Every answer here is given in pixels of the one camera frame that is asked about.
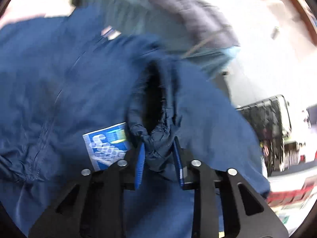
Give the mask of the navy blue jacket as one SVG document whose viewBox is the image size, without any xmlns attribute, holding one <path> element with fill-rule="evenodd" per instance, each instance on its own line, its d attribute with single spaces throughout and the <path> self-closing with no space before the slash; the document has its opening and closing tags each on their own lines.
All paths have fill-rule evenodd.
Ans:
<svg viewBox="0 0 317 238">
<path fill-rule="evenodd" d="M 235 168 L 262 196 L 261 149 L 208 77 L 150 36 L 101 35 L 94 8 L 1 29 L 1 202 L 28 234 L 66 182 L 92 169 L 83 135 L 126 123 L 147 145 L 141 188 L 125 192 L 128 237 L 190 237 L 193 193 L 166 144 L 210 167 Z"/>
</svg>

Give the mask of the grey purple quilt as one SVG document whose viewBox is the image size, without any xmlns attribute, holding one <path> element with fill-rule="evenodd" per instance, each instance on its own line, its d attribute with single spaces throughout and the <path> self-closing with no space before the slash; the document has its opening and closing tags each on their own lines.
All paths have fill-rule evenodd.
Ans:
<svg viewBox="0 0 317 238">
<path fill-rule="evenodd" d="M 203 0 L 147 0 L 174 16 L 178 16 L 187 31 L 200 46 L 229 48 L 239 46 L 238 38 L 218 7 Z"/>
</svg>

